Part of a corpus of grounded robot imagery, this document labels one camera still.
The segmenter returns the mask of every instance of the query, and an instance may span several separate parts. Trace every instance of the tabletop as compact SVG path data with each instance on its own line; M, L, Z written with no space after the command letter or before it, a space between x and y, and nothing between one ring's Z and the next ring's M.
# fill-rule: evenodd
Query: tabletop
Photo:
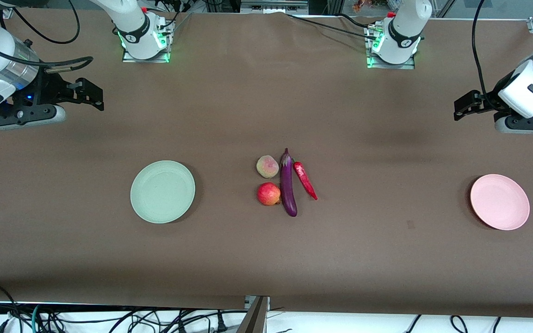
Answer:
M69 11L23 12L50 38L73 34ZM92 55L62 75L105 102L0 131L0 284L19 301L239 308L270 295L287 310L533 316L533 135L498 133L488 113L453 120L453 101L479 87L470 21L429 21L416 69L384 70L366 67L362 38L281 13L194 14L164 64L122 63L109 17L80 19L67 46L7 24L43 61ZM480 21L477 47L492 87L533 53L533 35ZM295 179L295 218L255 196L256 160L285 148L319 196ZM157 160L186 165L197 185L165 225L129 197ZM525 189L522 228L472 213L467 192L487 173Z

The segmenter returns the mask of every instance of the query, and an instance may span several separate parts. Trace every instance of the plate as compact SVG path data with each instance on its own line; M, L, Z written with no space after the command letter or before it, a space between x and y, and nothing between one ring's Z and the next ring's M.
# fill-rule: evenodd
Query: plate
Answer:
M529 217L529 200L518 183L503 175L485 175L472 185L470 201L476 215L499 230L514 230Z
M131 206L142 219L168 223L181 217L194 200L192 173L173 160L146 166L131 186Z

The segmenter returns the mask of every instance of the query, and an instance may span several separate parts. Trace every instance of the teal cable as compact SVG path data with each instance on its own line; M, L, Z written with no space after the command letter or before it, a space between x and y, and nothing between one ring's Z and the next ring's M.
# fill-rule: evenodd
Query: teal cable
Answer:
M34 311L32 311L32 333L36 333L36 313L38 312L39 307L40 304L34 307Z

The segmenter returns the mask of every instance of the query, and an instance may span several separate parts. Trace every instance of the green plate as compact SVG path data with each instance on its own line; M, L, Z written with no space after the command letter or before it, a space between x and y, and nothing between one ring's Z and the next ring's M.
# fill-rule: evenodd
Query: green plate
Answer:
M173 160L146 166L131 186L131 205L135 213L151 223L168 223L181 217L194 200L192 173Z

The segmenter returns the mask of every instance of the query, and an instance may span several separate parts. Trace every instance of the eggplant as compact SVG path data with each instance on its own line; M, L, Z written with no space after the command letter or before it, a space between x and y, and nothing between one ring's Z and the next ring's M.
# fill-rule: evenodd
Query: eggplant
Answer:
M291 217L297 216L296 199L293 197L293 179L291 177L293 161L289 156L289 150L285 148L285 153L281 156L281 197L283 207Z

